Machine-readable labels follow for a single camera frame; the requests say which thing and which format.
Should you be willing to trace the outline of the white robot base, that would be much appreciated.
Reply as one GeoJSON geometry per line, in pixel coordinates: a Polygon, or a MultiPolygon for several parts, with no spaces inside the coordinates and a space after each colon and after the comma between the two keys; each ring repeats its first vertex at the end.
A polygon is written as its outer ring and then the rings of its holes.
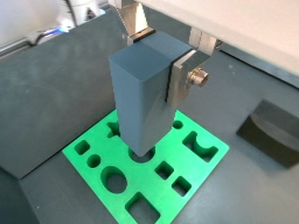
{"type": "Polygon", "coordinates": [[[55,0],[59,6],[59,24],[71,29],[106,14],[99,0],[55,0]]]}

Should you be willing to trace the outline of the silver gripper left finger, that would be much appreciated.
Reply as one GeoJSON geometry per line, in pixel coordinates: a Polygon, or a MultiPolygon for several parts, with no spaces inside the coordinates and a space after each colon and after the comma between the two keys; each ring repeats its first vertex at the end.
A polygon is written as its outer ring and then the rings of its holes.
{"type": "Polygon", "coordinates": [[[144,7],[136,0],[108,0],[108,4],[119,18],[130,46],[155,33],[147,23],[144,7]]]}

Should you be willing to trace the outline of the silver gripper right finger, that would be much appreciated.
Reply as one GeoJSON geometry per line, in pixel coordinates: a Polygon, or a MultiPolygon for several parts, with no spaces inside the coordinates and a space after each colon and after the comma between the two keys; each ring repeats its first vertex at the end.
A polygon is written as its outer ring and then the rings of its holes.
{"type": "Polygon", "coordinates": [[[203,70],[204,62],[211,58],[218,39],[206,32],[191,28],[191,50],[172,63],[167,90],[167,103],[175,108],[187,98],[192,85],[203,87],[210,74],[203,70]]]}

